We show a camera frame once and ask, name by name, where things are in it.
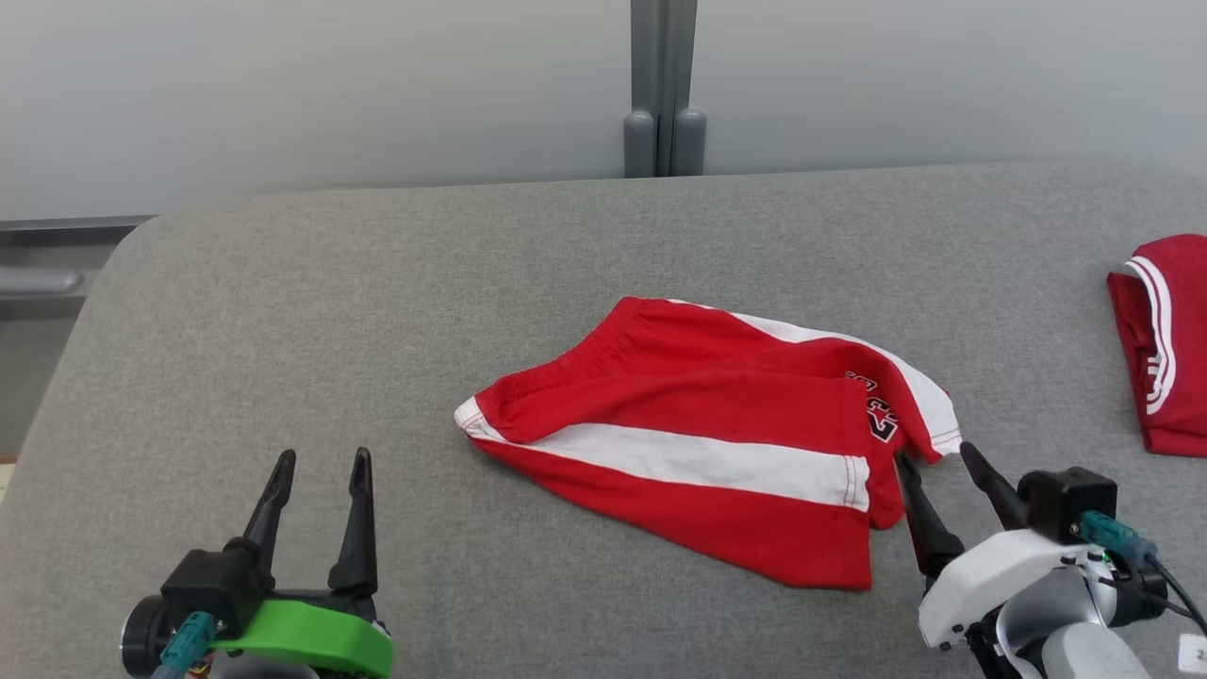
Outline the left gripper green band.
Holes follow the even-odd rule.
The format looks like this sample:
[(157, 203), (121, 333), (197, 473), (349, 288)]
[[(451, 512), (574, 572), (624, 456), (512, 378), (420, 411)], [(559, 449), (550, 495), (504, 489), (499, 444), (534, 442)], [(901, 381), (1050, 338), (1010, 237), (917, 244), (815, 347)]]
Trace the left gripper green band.
[[(295, 472), (296, 451), (282, 451), (244, 533), (225, 544), (227, 551), (250, 554), (260, 576), (272, 576), (276, 529)], [(368, 447), (357, 447), (348, 490), (346, 527), (328, 573), (328, 589), (340, 596), (291, 592), (267, 599), (240, 637), (215, 640), (212, 679), (391, 679), (395, 645), (372, 598), (378, 545)]]

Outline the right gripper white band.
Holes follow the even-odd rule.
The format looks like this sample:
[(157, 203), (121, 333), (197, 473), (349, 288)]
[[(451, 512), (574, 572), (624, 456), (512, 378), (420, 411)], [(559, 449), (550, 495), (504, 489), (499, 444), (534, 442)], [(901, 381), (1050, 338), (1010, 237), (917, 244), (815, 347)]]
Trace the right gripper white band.
[(1104, 624), (1104, 605), (1083, 570), (1090, 546), (1059, 544), (1024, 529), (1030, 507), (1011, 482), (970, 441), (961, 443), (960, 457), (1007, 529), (968, 551), (935, 513), (909, 453), (894, 458), (919, 572), (938, 576), (919, 605), (925, 645), (954, 644), (992, 611), (1004, 617), (1001, 628), (1014, 646), (1072, 624)]

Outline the red Bulls basketball jersey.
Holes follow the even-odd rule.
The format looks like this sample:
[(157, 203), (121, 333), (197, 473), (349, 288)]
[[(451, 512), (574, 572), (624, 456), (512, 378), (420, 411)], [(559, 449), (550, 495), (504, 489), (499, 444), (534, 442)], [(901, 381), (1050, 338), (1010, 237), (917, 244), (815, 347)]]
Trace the red Bulls basketball jersey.
[(1104, 279), (1144, 447), (1207, 458), (1207, 236), (1160, 238)]

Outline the red shorts with white stripe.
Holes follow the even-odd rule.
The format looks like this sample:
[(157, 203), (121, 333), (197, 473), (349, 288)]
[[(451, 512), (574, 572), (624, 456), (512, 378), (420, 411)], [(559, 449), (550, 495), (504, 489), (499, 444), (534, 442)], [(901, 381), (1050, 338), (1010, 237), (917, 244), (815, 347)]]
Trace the red shorts with white stripe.
[(947, 391), (877, 345), (636, 297), (455, 421), (552, 494), (789, 589), (870, 589), (894, 456), (963, 443)]

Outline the grey vertical partition post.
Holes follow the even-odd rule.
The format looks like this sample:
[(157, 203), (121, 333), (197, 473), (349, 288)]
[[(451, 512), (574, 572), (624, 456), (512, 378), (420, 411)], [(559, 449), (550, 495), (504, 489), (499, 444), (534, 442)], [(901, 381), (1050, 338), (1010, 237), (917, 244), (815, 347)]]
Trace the grey vertical partition post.
[(707, 116), (690, 104), (698, 0), (629, 0), (631, 110), (622, 119), (628, 178), (702, 175)]

